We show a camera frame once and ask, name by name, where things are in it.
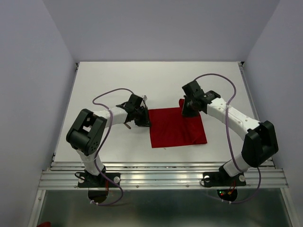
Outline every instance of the black bracket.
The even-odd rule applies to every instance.
[[[120,173],[106,173],[106,176],[114,181],[114,178],[117,176],[120,179],[121,174]],[[80,179],[78,181],[78,188],[105,188],[106,185],[106,180],[104,177],[102,177],[101,174],[98,176],[93,176],[88,172],[83,172],[79,174],[79,177],[84,178],[85,181],[82,182]],[[117,188],[116,185],[112,184],[111,182],[108,182],[108,187],[109,188]]]
[[[200,184],[203,187],[229,187],[234,182],[238,186],[246,186],[246,181],[244,173],[239,173],[234,177],[222,178],[222,173],[220,172],[205,172],[203,173],[203,179],[201,179]]]

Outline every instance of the black clamp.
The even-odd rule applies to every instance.
[[[117,105],[117,107],[124,109],[128,113],[125,123],[134,120],[134,123],[137,126],[151,126],[148,108],[142,97],[131,94],[127,102]]]
[[[195,80],[184,85],[182,89],[186,94],[182,108],[182,115],[185,117],[199,116],[199,111],[207,114],[207,105],[211,104],[215,98],[221,98],[221,96],[214,91],[205,93]]]

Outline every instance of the white tabletop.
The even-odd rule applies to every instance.
[[[92,99],[109,90],[125,87],[135,94],[146,95],[149,109],[178,107],[183,97],[182,86],[205,73],[219,73],[231,79],[237,95],[231,105],[253,118],[252,108],[236,62],[81,62],[56,149],[55,162],[80,162],[80,157],[66,142],[66,134],[80,110],[102,110]],[[213,90],[226,101],[232,96],[232,86],[222,78],[208,76],[198,80],[206,92]],[[99,99],[110,107],[127,101],[130,93],[117,91]],[[172,148],[152,148],[149,128],[123,124],[114,125],[104,144],[103,162],[224,162],[230,158],[225,125],[201,113],[207,144]],[[232,146],[239,154],[243,141],[231,131]]]

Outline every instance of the black joint housing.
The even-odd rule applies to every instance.
[[[274,125],[265,121],[245,135],[242,157],[251,167],[258,167],[279,150]]]
[[[81,150],[86,156],[91,155],[100,144],[106,122],[105,118],[94,115],[88,109],[83,109],[67,133],[66,141],[72,148]]]

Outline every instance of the screw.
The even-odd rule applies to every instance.
[[[114,182],[115,182],[115,183],[119,183],[119,182],[120,182],[120,178],[119,178],[118,176],[115,176],[115,177],[114,177]]]
[[[239,180],[240,180],[241,182],[244,182],[244,181],[245,181],[245,176],[240,175],[240,176],[239,176]]]

